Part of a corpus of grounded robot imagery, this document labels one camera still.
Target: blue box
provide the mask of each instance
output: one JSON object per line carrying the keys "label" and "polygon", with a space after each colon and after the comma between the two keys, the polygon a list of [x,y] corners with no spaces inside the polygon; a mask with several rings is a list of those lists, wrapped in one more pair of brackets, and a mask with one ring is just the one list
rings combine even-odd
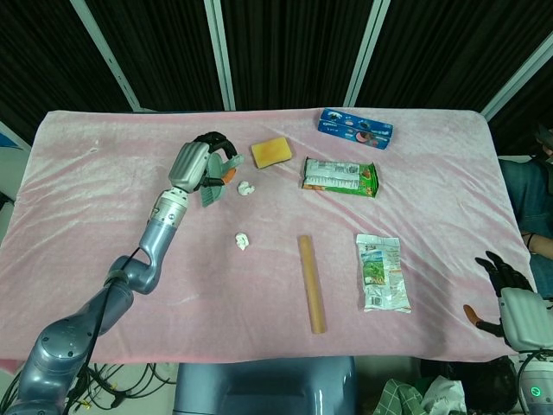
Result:
{"label": "blue box", "polygon": [[330,108],[323,110],[318,127],[320,132],[381,150],[390,143],[393,129],[391,124],[356,117]]}

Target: pink tablecloth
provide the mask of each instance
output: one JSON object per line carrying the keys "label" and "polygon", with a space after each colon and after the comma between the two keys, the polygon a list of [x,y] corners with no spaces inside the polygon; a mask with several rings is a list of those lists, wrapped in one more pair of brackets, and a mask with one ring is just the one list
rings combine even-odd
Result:
{"label": "pink tablecloth", "polygon": [[[132,252],[183,143],[220,131],[245,154],[222,201],[190,207],[161,281],[98,342],[95,361],[244,361],[403,354],[485,361],[512,351],[469,324],[499,316],[486,249],[530,275],[486,121],[475,112],[351,109],[394,125],[387,150],[320,133],[321,110],[202,114],[50,112],[37,132],[0,250],[0,358],[102,286]],[[294,157],[258,170],[249,146],[289,138]],[[375,200],[302,190],[306,156],[374,162]],[[240,196],[247,180],[253,195]],[[251,245],[241,252],[234,235]],[[313,236],[328,332],[311,334],[296,238]],[[398,236],[411,314],[362,310],[357,233]]]}

